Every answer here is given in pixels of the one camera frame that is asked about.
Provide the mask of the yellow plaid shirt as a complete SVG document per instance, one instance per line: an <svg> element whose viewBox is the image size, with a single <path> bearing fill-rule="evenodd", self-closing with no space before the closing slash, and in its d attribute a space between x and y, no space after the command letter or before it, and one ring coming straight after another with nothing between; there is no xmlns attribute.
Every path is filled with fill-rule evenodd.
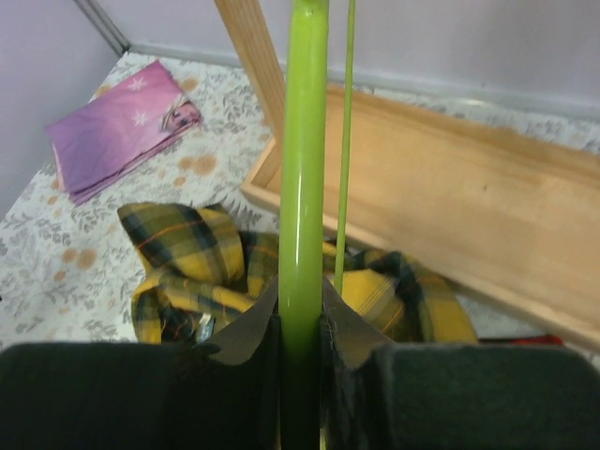
<svg viewBox="0 0 600 450"><path fill-rule="evenodd" d="M278 235L238 230L219 204L196 209L139 202L117 214L145 271L131 298L140 342L191 339L203 314L221 330L252 307L278 273ZM477 340L448 284L397 251L346 253L342 298L397 342Z"/></svg>

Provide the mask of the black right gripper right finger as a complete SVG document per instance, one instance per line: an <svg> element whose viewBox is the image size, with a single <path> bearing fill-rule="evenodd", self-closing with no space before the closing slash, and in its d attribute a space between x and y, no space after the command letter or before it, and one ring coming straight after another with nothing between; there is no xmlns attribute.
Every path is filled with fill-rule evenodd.
<svg viewBox="0 0 600 450"><path fill-rule="evenodd" d="M322 285L330 449L595 449L599 374L555 346L396 343Z"/></svg>

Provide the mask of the red black plaid shirt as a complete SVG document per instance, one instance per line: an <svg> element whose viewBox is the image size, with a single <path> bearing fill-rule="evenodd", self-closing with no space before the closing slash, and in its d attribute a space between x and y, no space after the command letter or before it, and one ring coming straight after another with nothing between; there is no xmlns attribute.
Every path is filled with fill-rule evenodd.
<svg viewBox="0 0 600 450"><path fill-rule="evenodd" d="M563 346L563 341L556 336L545 334L530 337L482 337L480 344L485 345L551 345Z"/></svg>

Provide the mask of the green clothes hanger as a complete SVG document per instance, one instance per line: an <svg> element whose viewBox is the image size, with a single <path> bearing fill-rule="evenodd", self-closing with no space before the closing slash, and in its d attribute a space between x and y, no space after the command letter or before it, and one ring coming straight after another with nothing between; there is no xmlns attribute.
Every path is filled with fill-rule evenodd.
<svg viewBox="0 0 600 450"><path fill-rule="evenodd" d="M280 443L320 446L320 316L329 4L292 4L281 149Z"/></svg>

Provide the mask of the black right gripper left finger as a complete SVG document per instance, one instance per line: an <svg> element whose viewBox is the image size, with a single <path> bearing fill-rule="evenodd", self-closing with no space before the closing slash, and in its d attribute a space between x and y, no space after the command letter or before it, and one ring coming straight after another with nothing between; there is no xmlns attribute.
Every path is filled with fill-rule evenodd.
<svg viewBox="0 0 600 450"><path fill-rule="evenodd" d="M24 343L1 353L5 449L272 449L278 286L202 343Z"/></svg>

